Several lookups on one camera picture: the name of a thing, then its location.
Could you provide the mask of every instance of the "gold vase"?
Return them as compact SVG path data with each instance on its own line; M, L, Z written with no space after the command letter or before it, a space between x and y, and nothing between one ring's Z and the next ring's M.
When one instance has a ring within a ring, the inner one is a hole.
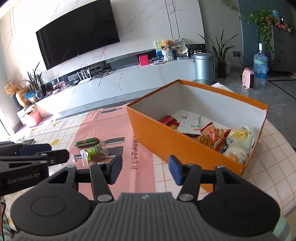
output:
M28 87L24 87L24 88L21 88L20 90L18 90L17 93L15 94L17 101L23 107L26 107L26 106L29 106L30 104L32 104L31 101L29 101L25 97L25 94L28 93L29 91L30 91L30 89Z

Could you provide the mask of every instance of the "gray ribbed panel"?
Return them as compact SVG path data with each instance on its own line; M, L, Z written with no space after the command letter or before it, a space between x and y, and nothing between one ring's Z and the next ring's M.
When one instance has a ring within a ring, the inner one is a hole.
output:
M272 233L252 238L223 234L207 224L193 203L176 201L171 193L121 194L96 206L90 218L66 234L37 237L23 232L13 241L278 241Z

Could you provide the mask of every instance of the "dark cabinet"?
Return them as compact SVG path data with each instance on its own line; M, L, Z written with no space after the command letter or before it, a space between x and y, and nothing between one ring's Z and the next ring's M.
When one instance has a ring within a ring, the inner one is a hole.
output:
M273 71L296 72L296 37L273 26L274 62L269 66Z

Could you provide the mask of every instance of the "black cable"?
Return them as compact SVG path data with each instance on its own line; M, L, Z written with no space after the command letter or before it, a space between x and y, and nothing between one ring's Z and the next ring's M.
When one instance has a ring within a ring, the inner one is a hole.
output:
M250 65L243 65L242 62L240 61L240 55L239 55L239 62L241 63L241 65L242 65L243 67L249 67L249 66L251 66L251 65L254 63L254 60L253 60L253 62L252 62Z
M4 231L3 231L3 218L4 218L4 213L5 213L5 209L6 209L6 203L5 202L1 202L1 205L4 205L3 211L2 211L2 223L1 223L1 229L2 229L2 238L3 241L5 241L4 239Z
M113 69L113 68L112 68L112 69L107 69L107 70L103 70L103 71L99 72L99 74L95 76L95 78L97 78L97 79L100 78L100 83L99 83L98 86L100 86L100 84L101 84L101 80L102 80L103 77L106 77L106 76L108 76L108 75L114 73L115 70L116 70L116 69Z

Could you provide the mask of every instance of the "screw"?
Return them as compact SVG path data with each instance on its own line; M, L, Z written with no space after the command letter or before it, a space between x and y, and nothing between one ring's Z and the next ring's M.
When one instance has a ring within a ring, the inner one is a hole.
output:
M109 202L112 200L112 196L109 194L101 194L97 197L100 202Z
M144 194L144 195L142 195L141 198L144 199L144 200L146 200L146 199L150 198L150 196L148 194Z
M184 193L179 196L179 199L183 202L189 202L193 199L193 196L191 194Z

